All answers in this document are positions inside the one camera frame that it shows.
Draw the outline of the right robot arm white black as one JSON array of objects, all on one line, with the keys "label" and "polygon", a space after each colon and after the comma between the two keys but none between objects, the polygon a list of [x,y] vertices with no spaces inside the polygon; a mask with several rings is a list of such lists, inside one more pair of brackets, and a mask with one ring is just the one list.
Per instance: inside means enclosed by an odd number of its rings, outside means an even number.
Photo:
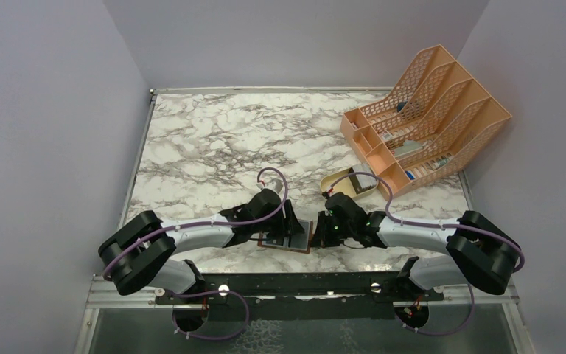
[{"label": "right robot arm white black", "polygon": [[467,210],[459,218],[400,218],[385,211],[366,212],[338,192],[319,212],[314,247],[336,247],[352,238],[365,248],[407,247],[432,251],[435,257],[414,257],[396,279],[396,292],[413,300],[431,288],[469,284],[492,295],[505,293],[518,271],[523,252],[481,213]]}]

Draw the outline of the brown leather card holder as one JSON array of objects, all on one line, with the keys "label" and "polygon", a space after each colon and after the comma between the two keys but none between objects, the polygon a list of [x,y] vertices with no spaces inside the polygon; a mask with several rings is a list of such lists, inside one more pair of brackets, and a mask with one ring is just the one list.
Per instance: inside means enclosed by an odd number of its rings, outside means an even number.
[{"label": "brown leather card holder", "polygon": [[284,236],[280,241],[275,239],[267,239],[264,234],[260,234],[257,245],[267,249],[275,249],[279,251],[291,251],[302,254],[310,253],[310,241],[313,237],[314,222],[300,220],[303,232],[296,232],[292,235]]}]

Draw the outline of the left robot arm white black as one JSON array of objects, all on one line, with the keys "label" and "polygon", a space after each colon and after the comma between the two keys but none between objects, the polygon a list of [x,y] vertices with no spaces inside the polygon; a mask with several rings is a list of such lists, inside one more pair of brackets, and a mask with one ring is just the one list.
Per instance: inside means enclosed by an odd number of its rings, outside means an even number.
[{"label": "left robot arm white black", "polygon": [[105,240],[98,255],[105,266],[103,277],[119,294],[152,286],[190,303],[199,299],[205,281],[191,260],[172,260],[174,254],[252,240],[299,250],[308,247],[309,239],[310,222],[296,217],[290,200],[265,188],[246,204],[174,226],[165,226],[152,210],[141,212]]}]

